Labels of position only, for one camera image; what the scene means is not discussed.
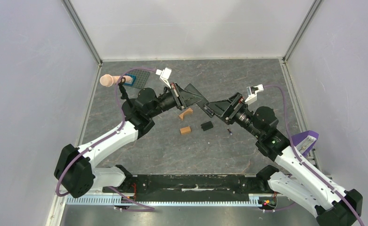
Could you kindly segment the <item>black battery cover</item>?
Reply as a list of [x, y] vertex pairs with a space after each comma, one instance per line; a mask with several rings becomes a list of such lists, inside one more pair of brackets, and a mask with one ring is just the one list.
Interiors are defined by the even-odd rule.
[[214, 127], [213, 123], [211, 121], [205, 122], [200, 125], [203, 131], [207, 131], [209, 129], [212, 129]]

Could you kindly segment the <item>black remote control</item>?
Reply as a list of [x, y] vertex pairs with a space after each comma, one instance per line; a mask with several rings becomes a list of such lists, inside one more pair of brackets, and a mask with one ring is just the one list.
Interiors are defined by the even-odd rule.
[[208, 103], [208, 101], [206, 99], [202, 99], [200, 101], [198, 101], [196, 104], [197, 106], [209, 117], [212, 118], [214, 116], [213, 111], [211, 111], [206, 104]]

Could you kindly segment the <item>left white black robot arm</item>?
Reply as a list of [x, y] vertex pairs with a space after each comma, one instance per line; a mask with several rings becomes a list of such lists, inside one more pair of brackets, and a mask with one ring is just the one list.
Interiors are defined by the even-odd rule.
[[122, 105], [123, 121], [100, 137], [74, 147], [66, 145], [58, 159], [54, 172], [58, 180], [56, 194], [63, 196], [60, 187], [74, 198], [88, 191], [113, 186], [120, 192], [132, 187], [132, 179], [122, 166], [99, 168], [98, 164], [123, 146], [138, 140], [155, 125], [153, 118], [172, 108], [185, 110], [197, 104], [203, 108], [207, 99], [192, 85], [184, 89], [176, 83], [164, 88], [156, 95], [152, 88], [143, 88], [137, 98], [129, 99]]

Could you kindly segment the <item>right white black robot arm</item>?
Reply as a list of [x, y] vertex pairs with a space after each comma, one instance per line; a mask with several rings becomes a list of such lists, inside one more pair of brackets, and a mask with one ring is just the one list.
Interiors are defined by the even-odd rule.
[[352, 226], [360, 222], [362, 195], [340, 186], [302, 156], [291, 139], [276, 128], [279, 121], [273, 109], [261, 106], [251, 112], [240, 93], [226, 100], [207, 102], [205, 109], [255, 136], [259, 152], [292, 175], [268, 165], [258, 172], [256, 186], [260, 191], [285, 195], [310, 212], [320, 226]]

